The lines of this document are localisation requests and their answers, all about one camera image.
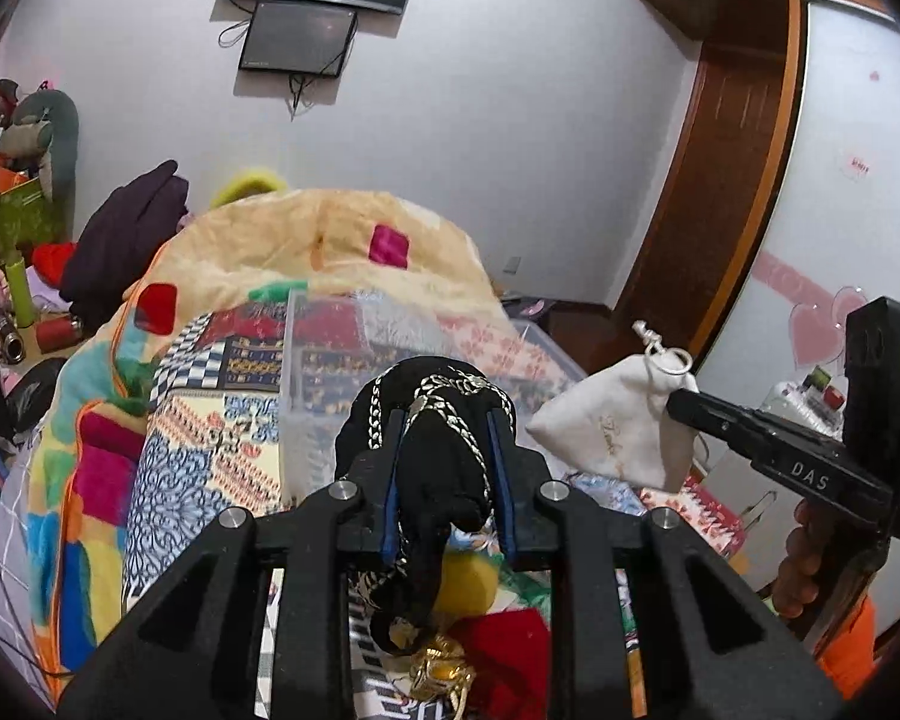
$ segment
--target metal screw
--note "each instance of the metal screw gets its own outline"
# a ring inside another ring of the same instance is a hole
[[[338,501],[348,501],[360,488],[349,479],[341,479],[330,485],[330,497]]]
[[[562,482],[550,480],[540,485],[540,494],[548,501],[562,501],[570,494],[570,488]]]
[[[650,520],[653,520],[656,527],[672,531],[680,524],[680,515],[670,507],[658,506],[653,512],[650,512]]]
[[[231,506],[220,512],[218,519],[224,528],[239,528],[247,522],[247,510],[241,509],[239,506]]]

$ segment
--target orange sleeve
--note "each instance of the orange sleeve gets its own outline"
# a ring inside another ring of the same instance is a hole
[[[845,699],[859,690],[874,670],[875,640],[874,603],[869,596],[864,596],[855,618],[837,634],[818,660]]]

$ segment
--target pink heart sticker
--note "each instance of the pink heart sticker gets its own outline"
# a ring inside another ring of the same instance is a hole
[[[797,368],[829,362],[844,350],[844,334],[820,306],[805,303],[790,312],[790,343]]]
[[[856,311],[858,308],[866,306],[866,295],[864,290],[859,287],[844,287],[833,298],[833,305],[830,308],[830,318],[842,332],[847,324],[847,314]]]

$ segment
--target colorful blanket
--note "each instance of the colorful blanket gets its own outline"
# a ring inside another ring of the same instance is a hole
[[[201,314],[279,298],[281,283],[285,298],[288,280],[313,293],[376,290],[508,326],[468,235],[390,194],[266,194],[197,218],[60,372],[29,488],[31,610],[45,669],[79,668],[120,618],[130,480],[170,341]],[[175,287],[172,321],[156,323],[159,333],[138,311],[156,284]],[[60,682],[49,685],[55,698]]]

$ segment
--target yellow plush toy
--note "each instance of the yellow plush toy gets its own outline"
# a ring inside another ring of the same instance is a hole
[[[255,194],[266,194],[268,191],[283,191],[287,189],[287,182],[270,170],[258,169],[245,170],[237,175],[229,184],[210,201],[210,208],[220,208],[244,197],[252,197]]]
[[[454,620],[486,614],[497,594],[497,566],[479,552],[447,552],[434,612]]]

